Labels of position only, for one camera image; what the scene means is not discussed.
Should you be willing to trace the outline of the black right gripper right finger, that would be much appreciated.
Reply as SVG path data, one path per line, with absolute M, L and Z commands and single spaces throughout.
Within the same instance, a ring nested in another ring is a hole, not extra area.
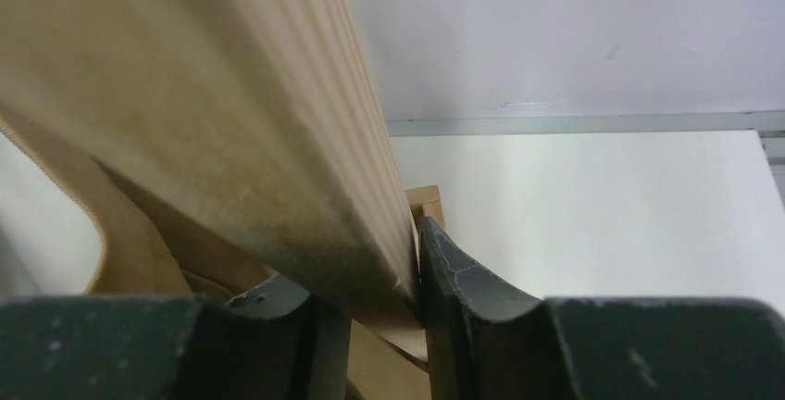
M 435 399 L 780 399 L 784 321 L 744 298 L 527 294 L 417 221 Z

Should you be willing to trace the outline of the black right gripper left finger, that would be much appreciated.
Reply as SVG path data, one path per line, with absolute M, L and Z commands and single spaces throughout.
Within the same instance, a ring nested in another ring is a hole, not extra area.
M 341 399 L 351 321 L 283 276 L 204 297 L 17 297 L 1 305 L 5 399 Z

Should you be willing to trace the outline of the brown skirt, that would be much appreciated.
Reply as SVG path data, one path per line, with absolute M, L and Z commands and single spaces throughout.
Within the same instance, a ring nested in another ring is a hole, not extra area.
M 1 295 L 175 294 L 225 302 L 271 275 L 92 157 L 1 112 Z

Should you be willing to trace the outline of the wooden clothes rack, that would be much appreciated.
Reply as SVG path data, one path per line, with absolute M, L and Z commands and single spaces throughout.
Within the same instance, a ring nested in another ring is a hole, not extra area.
M 417 234 L 350 0 L 1 0 L 1 101 L 361 324 L 426 399 Z

